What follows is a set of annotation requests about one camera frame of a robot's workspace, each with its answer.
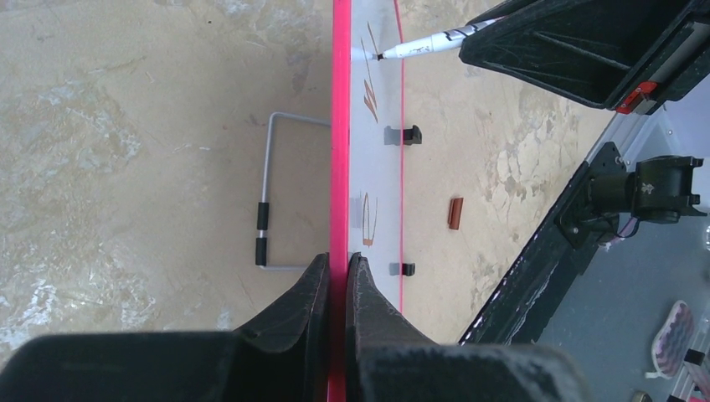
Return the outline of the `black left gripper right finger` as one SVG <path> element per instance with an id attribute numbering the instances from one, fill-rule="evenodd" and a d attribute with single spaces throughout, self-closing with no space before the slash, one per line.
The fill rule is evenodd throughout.
<path id="1" fill-rule="evenodd" d="M 349 262 L 346 396 L 350 401 L 589 401 L 573 361 L 534 344 L 442 345 L 376 287 L 368 259 Z"/>

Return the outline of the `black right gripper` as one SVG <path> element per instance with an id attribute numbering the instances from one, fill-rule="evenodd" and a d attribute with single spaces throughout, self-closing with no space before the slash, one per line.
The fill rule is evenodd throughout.
<path id="1" fill-rule="evenodd" d="M 708 1 L 504 1 L 460 61 L 581 105 L 650 115 L 709 74 Z"/>

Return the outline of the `pink framed whiteboard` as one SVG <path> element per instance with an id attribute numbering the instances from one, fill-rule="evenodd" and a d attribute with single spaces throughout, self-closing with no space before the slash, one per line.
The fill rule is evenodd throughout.
<path id="1" fill-rule="evenodd" d="M 403 305 L 404 64 L 380 52 L 402 42 L 395 1 L 336 1 L 332 21 L 327 399 L 346 398 L 348 263 L 368 259 L 378 290 Z"/>

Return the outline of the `red marker cap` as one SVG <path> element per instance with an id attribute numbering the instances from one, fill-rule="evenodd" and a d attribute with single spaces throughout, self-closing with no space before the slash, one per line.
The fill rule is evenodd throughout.
<path id="1" fill-rule="evenodd" d="M 452 198 L 450 200 L 447 219 L 449 229 L 458 230 L 460 228 L 463 203 L 463 198 Z"/>

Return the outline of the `white whiteboard marker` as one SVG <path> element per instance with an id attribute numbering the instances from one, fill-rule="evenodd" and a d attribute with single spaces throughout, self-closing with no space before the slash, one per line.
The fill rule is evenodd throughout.
<path id="1" fill-rule="evenodd" d="M 479 33 L 482 29 L 485 29 L 502 19 L 503 17 L 487 19 L 478 23 L 471 23 L 463 27 L 434 33 L 421 39 L 404 42 L 377 54 L 376 60 L 407 59 L 423 54 L 458 49 L 465 39 Z"/>

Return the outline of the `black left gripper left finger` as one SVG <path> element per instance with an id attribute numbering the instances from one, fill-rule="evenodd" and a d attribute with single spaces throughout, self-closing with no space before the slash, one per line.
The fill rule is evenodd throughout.
<path id="1" fill-rule="evenodd" d="M 77 333 L 24 344 L 4 401 L 313 401 L 327 381 L 329 258 L 232 331 Z"/>

